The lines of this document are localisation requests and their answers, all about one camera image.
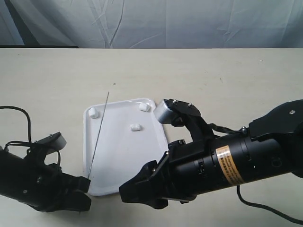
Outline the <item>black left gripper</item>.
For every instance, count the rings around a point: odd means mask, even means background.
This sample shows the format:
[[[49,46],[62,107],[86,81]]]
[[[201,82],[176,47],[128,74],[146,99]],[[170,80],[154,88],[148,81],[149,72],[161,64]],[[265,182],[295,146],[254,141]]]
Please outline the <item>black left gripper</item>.
[[[25,142],[29,183],[23,193],[24,204],[40,212],[90,210],[91,198],[82,192],[89,191],[91,180],[62,173],[60,150],[65,145],[66,142]]]

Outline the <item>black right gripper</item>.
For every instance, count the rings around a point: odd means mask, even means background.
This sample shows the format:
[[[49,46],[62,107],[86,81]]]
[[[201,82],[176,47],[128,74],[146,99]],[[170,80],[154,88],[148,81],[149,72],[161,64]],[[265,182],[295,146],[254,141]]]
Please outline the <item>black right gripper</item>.
[[[199,161],[203,153],[202,140],[170,143],[166,156],[158,164],[156,160],[144,164],[135,177],[119,187],[122,202],[142,203],[161,210],[168,206],[168,200],[181,203],[194,200],[196,195],[192,187],[194,178],[200,173]]]

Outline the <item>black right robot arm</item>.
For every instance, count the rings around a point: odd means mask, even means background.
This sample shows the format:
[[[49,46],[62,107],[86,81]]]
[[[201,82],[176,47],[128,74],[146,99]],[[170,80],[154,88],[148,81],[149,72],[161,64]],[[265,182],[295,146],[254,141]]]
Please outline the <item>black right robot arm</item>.
[[[192,141],[177,140],[159,161],[146,163],[119,187],[121,200],[154,209],[170,200],[292,173],[303,175],[303,102],[281,104],[239,130],[207,123],[192,104],[164,99],[154,110],[162,124],[186,127]]]

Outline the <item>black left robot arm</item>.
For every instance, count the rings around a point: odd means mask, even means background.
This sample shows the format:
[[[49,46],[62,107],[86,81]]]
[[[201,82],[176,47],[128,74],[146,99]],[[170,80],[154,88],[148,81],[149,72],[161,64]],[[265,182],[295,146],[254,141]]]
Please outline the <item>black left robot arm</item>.
[[[7,148],[0,152],[0,193],[39,212],[61,210],[85,212],[91,207],[87,196],[90,180],[62,171],[61,158],[45,164],[49,152],[58,150],[41,144],[33,144],[24,158]]]

